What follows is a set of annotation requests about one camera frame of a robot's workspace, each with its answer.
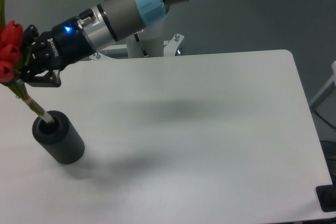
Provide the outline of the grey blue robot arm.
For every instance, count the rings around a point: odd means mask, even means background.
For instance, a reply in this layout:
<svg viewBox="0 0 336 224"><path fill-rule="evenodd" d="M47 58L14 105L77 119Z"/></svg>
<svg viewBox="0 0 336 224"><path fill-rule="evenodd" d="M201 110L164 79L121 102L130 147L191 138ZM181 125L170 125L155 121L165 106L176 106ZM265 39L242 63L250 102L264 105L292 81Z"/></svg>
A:
<svg viewBox="0 0 336 224"><path fill-rule="evenodd" d="M59 73L68 65L93 55L163 19L170 6L190 0L104 0L82 13L39 33L24 31L31 46L19 78L33 87L59 87Z"/></svg>

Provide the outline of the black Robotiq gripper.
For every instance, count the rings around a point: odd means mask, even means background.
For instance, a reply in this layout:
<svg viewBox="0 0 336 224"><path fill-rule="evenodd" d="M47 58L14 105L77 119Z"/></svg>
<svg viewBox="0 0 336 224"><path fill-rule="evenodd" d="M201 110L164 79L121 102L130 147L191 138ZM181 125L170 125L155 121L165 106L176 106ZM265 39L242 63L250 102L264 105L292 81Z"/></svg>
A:
<svg viewBox="0 0 336 224"><path fill-rule="evenodd" d="M18 74L31 87L59 88L60 71L94 53L75 18L70 18L40 35L35 25L29 25L23 32L22 47L31 45L31 70L23 69Z"/></svg>

